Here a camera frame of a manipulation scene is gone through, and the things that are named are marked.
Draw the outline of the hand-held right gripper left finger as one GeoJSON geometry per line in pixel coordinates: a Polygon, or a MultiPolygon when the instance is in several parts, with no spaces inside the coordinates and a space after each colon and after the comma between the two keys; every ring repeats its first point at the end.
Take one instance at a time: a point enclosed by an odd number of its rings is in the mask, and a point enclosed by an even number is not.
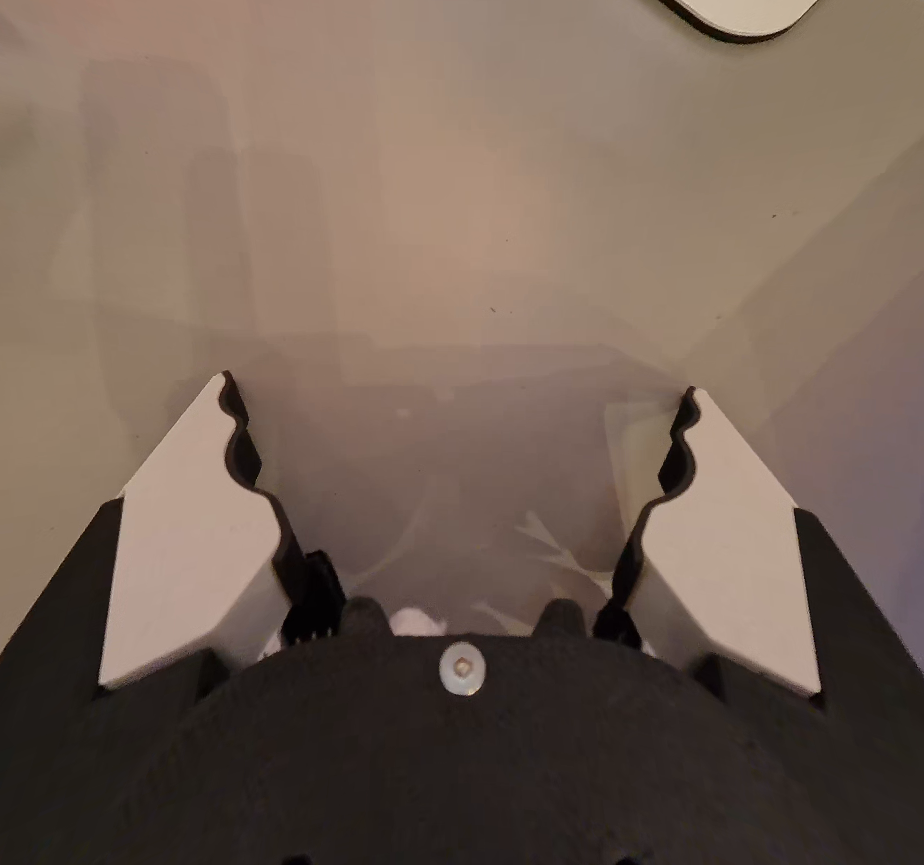
{"type": "Polygon", "coordinates": [[[99,685],[202,650],[257,663],[299,602],[299,545],[227,371],[214,375],[121,493],[99,685]]]}

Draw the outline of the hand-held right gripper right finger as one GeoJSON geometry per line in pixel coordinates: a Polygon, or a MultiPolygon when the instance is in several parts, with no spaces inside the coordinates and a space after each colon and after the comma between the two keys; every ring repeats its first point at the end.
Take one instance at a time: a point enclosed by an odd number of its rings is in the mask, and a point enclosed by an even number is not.
{"type": "Polygon", "coordinates": [[[821,692],[796,502],[722,409],[690,386],[595,619],[595,637],[687,671],[722,656],[821,692]]]}

